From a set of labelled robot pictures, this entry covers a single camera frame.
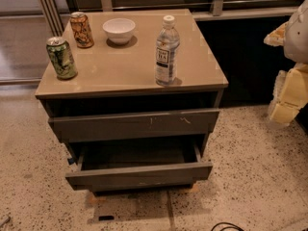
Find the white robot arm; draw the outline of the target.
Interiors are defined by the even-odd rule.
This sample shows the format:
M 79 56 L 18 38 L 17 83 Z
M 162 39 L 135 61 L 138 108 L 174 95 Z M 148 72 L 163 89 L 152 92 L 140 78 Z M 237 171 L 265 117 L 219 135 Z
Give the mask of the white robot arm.
M 285 127 L 308 103 L 308 0 L 269 33 L 264 44 L 282 46 L 285 57 L 295 62 L 290 70 L 278 72 L 268 109 L 269 122 Z

